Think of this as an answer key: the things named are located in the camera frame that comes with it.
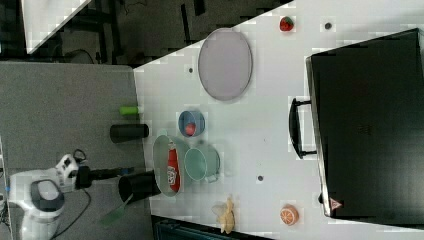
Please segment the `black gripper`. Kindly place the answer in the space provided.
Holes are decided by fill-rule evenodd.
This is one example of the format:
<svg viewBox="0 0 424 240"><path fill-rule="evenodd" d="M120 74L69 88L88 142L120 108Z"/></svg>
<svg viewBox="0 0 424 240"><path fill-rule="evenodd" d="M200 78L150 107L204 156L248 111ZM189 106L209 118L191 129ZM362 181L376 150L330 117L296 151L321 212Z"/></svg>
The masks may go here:
<svg viewBox="0 0 424 240"><path fill-rule="evenodd" d="M93 181L106 180L130 174L133 173L134 170L134 167L91 170L88 166L81 166L77 174L75 187L77 189L89 188Z"/></svg>

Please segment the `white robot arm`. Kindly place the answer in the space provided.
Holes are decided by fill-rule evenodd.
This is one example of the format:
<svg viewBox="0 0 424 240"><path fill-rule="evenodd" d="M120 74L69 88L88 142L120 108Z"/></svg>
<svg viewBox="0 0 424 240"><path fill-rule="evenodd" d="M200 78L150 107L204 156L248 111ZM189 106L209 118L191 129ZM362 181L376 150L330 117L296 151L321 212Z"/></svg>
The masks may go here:
<svg viewBox="0 0 424 240"><path fill-rule="evenodd" d="M24 211L21 240L52 240L58 233L65 193L89 188L93 181L134 172L133 167L91 170L86 156L65 154L49 169L35 169L9 177L8 201Z"/></svg>

